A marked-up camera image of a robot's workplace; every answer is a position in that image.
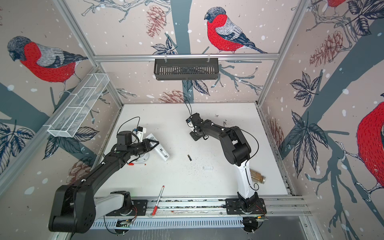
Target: black basket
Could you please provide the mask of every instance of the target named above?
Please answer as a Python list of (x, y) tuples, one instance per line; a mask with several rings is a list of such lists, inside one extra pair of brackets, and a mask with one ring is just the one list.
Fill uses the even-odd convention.
[(216, 80), (218, 59), (210, 58), (155, 59), (157, 80)]

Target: marker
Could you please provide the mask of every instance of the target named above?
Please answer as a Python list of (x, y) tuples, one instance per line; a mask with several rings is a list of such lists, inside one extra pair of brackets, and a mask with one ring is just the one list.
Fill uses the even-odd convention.
[(133, 166), (133, 165), (146, 165), (145, 163), (128, 163), (128, 165)]
[(160, 197), (161, 197), (161, 194), (163, 193), (163, 190), (164, 190), (164, 186), (161, 188), (159, 198), (157, 199), (157, 202), (156, 202), (156, 205), (155, 205), (155, 209), (154, 209), (153, 212), (152, 212), (152, 216), (154, 216), (154, 215), (156, 214), (157, 207), (158, 207), (158, 205), (159, 205)]

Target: white table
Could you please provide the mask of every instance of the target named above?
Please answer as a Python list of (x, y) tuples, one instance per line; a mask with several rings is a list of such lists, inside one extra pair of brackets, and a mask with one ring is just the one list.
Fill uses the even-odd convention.
[[(264, 128), (253, 103), (203, 103), (192, 104), (192, 113), (199, 113), (205, 120), (226, 127), (238, 126), (253, 134), (260, 144), (250, 167), (266, 176), (265, 184), (259, 184), (259, 195), (286, 195), (286, 187), (280, 175), (268, 143)], [(209, 137), (194, 141), (185, 120), (189, 113), (185, 104), (127, 104), (121, 111), (105, 154), (117, 143), (120, 125), (132, 117), (140, 116), (139, 126), (147, 128), (146, 137), (153, 133), (170, 158), (164, 162), (155, 150), (150, 152), (146, 166), (128, 166), (115, 172), (97, 191), (95, 197), (107, 196), (112, 191), (126, 190), (132, 197), (158, 196), (165, 185), (163, 196), (232, 196), (237, 195), (235, 169), (225, 158), (220, 141)], [(132, 131), (137, 119), (124, 124), (120, 131)], [(257, 143), (244, 133), (252, 152)], [(213, 171), (203, 170), (213, 166)]]

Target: white marker with red cap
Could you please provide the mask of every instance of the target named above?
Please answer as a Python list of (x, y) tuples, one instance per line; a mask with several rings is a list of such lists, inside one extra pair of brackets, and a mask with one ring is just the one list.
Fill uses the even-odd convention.
[(161, 188), (159, 198), (157, 199), (157, 202), (156, 202), (156, 205), (155, 205), (155, 209), (154, 209), (153, 212), (152, 212), (152, 216), (154, 216), (154, 215), (156, 214), (157, 207), (158, 207), (158, 205), (159, 205), (160, 198), (161, 198), (161, 194), (163, 193), (163, 190), (164, 190), (164, 186)]

